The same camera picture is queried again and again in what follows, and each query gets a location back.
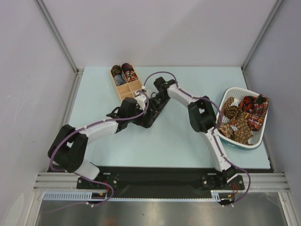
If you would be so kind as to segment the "dark paisley tie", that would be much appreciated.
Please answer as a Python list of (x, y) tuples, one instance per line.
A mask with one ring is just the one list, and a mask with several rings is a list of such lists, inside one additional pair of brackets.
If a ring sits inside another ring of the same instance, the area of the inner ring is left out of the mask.
[(141, 126), (144, 128), (150, 128), (159, 115), (160, 113), (154, 113), (154, 112), (146, 113), (141, 119)]

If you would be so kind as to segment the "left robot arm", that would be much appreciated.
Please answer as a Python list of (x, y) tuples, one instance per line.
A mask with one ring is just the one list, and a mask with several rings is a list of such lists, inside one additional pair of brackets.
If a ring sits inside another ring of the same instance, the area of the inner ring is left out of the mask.
[(62, 126), (48, 151), (50, 169), (85, 177), (92, 188), (100, 188), (103, 185), (103, 176), (97, 166), (85, 159), (87, 146), (122, 131), (130, 123), (149, 127), (154, 113), (152, 107), (151, 99), (143, 95), (126, 97), (120, 106), (114, 108), (101, 121), (82, 128), (69, 124)]

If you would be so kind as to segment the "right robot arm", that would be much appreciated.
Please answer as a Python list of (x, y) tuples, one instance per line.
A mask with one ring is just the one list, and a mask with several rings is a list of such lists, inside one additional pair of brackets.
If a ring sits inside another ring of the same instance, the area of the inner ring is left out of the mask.
[(238, 176), (237, 170), (230, 162), (217, 131), (217, 118), (213, 110), (214, 103), (207, 97), (194, 97), (182, 90), (176, 80), (166, 81), (159, 77), (154, 81), (160, 98), (174, 99), (187, 107), (192, 129), (199, 133), (211, 151), (215, 169), (219, 173), (217, 184), (228, 189)]

